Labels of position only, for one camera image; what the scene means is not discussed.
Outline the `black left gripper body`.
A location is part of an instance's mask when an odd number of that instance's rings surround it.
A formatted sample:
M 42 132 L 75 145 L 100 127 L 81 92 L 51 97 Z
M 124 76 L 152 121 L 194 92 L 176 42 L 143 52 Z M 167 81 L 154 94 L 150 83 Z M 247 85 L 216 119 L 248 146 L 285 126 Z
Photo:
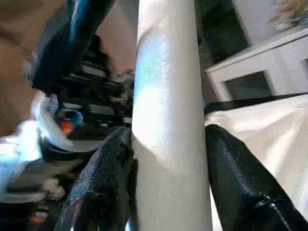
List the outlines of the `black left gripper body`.
M 70 74 L 57 84 L 57 124 L 69 139 L 103 139 L 132 123 L 132 71 Z

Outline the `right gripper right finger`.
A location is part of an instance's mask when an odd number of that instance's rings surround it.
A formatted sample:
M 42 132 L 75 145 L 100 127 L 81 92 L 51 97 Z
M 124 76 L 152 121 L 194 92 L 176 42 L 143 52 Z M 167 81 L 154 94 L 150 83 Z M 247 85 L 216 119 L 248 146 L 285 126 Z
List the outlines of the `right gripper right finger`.
M 205 127 L 211 191 L 224 231 L 306 231 L 308 223 L 244 142 Z

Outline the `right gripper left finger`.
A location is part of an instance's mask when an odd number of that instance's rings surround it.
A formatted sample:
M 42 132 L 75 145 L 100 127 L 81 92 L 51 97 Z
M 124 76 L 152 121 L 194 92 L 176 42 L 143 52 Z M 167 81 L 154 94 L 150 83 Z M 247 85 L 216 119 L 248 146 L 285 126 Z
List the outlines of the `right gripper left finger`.
M 108 135 L 76 178 L 56 231 L 124 231 L 135 196 L 138 161 L 130 128 Z

